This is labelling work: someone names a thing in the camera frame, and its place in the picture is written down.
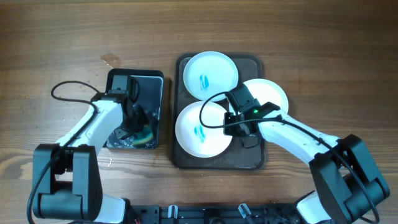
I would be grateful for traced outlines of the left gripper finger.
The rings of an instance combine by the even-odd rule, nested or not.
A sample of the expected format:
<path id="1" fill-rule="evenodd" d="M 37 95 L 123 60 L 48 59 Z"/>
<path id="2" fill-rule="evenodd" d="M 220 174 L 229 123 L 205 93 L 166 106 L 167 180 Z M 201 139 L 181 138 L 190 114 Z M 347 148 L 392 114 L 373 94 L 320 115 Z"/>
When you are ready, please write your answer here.
<path id="1" fill-rule="evenodd" d="M 136 131 L 141 132 L 144 129 L 144 126 L 149 124 L 149 119 L 141 105 L 136 106 L 136 117 Z"/>
<path id="2" fill-rule="evenodd" d="M 117 128 L 114 130 L 115 136 L 120 139 L 124 140 L 132 136 L 132 134 L 128 131 L 123 130 L 122 128 Z"/>

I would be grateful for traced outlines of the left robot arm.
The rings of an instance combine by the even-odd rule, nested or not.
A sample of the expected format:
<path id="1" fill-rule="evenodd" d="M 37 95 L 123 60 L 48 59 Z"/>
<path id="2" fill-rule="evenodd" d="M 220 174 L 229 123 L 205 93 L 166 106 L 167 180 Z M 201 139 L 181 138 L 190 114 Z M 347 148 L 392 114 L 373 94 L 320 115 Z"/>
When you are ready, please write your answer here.
<path id="1" fill-rule="evenodd" d="M 111 133 L 126 139 L 147 120 L 136 104 L 138 81 L 127 77 L 125 89 L 96 92 L 88 112 L 54 144 L 39 144 L 33 154 L 33 183 L 27 220 L 51 218 L 71 223 L 127 223 L 130 202 L 103 193 L 97 154 Z"/>

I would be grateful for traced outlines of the white plate top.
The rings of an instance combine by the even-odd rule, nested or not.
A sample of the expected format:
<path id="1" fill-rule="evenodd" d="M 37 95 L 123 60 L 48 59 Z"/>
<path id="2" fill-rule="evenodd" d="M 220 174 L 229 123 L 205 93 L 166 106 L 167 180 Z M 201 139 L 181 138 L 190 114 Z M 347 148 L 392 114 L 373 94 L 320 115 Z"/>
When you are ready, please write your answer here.
<path id="1" fill-rule="evenodd" d="M 237 87 L 239 73 L 235 63 L 225 54 L 215 51 L 194 55 L 183 70 L 183 83 L 196 99 L 206 101 L 211 96 Z"/>

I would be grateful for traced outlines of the white plate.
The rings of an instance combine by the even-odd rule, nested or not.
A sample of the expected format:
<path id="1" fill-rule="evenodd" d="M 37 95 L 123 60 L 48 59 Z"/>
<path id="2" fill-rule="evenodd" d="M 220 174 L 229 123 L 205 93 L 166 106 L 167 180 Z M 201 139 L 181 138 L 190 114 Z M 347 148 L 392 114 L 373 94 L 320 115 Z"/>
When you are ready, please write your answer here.
<path id="1" fill-rule="evenodd" d="M 211 96 L 237 87 L 239 73 L 235 63 L 225 54 L 215 51 L 194 55 L 183 70 L 183 83 L 196 99 L 206 101 Z"/>
<path id="2" fill-rule="evenodd" d="M 203 101 L 185 107 L 175 123 L 175 135 L 184 151 L 194 157 L 210 158 L 224 152 L 233 137 L 224 134 L 222 128 L 206 128 L 223 124 L 226 110 L 219 104 Z"/>
<path id="3" fill-rule="evenodd" d="M 279 109 L 271 109 L 270 112 L 263 112 L 263 115 L 260 115 L 261 111 L 258 111 L 256 118 L 274 118 L 278 115 L 283 118 L 290 117 L 288 115 L 289 102 L 287 95 L 278 84 L 261 78 L 247 80 L 243 84 L 246 85 L 252 97 L 256 98 L 260 105 L 271 102 L 279 107 Z"/>

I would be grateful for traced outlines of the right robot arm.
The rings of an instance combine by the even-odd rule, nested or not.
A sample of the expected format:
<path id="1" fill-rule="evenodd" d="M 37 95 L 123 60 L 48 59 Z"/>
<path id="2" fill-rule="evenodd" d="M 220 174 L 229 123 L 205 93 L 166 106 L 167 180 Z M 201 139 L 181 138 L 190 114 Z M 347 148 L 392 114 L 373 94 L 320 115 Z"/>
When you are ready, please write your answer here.
<path id="1" fill-rule="evenodd" d="M 293 119 L 278 104 L 261 103 L 242 84 L 226 93 L 233 112 L 224 116 L 227 135 L 274 143 L 309 166 L 316 190 L 297 202 L 307 223 L 353 223 L 388 198 L 389 186 L 362 139 L 327 135 Z"/>

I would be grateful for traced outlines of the green yellow sponge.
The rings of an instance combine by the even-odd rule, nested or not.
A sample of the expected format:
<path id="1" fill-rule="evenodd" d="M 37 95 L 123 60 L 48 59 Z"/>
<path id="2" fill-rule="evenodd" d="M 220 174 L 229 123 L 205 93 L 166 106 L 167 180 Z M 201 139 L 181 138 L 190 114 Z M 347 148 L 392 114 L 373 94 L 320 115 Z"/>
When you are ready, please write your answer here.
<path id="1" fill-rule="evenodd" d="M 147 144 L 148 142 L 153 140 L 153 138 L 154 134 L 152 132 L 151 127 L 149 125 L 145 125 L 141 131 L 133 134 L 132 145 L 138 146 L 138 145 Z"/>

